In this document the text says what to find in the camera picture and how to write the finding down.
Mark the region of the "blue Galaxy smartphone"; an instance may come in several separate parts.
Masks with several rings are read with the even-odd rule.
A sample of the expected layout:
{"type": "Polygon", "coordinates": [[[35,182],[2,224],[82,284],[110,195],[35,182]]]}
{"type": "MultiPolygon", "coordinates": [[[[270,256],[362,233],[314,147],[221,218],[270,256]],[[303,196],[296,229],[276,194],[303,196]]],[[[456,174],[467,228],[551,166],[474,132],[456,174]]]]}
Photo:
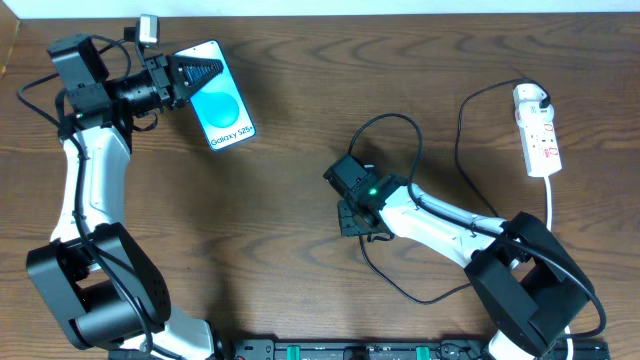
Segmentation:
{"type": "Polygon", "coordinates": [[[219,151],[253,137],[255,126],[218,42],[210,40],[181,50],[177,55],[219,60],[222,64],[222,72],[191,98],[210,148],[219,151]]]}

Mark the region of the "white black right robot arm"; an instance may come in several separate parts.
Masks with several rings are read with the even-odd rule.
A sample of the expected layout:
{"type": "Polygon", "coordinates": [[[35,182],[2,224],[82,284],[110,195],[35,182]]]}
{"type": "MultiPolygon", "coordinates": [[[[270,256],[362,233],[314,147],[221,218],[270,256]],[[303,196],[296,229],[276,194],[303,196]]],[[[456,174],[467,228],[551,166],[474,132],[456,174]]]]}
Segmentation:
{"type": "Polygon", "coordinates": [[[534,359],[565,336],[595,291],[537,217],[477,215],[422,191],[409,179],[377,176],[345,155],[323,174],[340,196],[341,233],[361,241],[412,239],[463,268],[496,325],[493,359],[534,359]]]}

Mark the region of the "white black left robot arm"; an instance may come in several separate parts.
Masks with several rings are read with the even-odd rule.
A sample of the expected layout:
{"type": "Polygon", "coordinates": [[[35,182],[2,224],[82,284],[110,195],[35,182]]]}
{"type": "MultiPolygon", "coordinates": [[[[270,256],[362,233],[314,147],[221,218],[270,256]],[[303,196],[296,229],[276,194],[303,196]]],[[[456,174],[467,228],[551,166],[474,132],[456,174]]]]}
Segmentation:
{"type": "Polygon", "coordinates": [[[124,187],[136,120],[184,106],[224,71],[219,59],[156,55],[111,78],[96,37],[48,50],[63,90],[53,124],[67,159],[64,200],[28,275],[67,340],[113,359],[225,359],[227,343],[173,306],[166,282],[125,227],[124,187]]]}

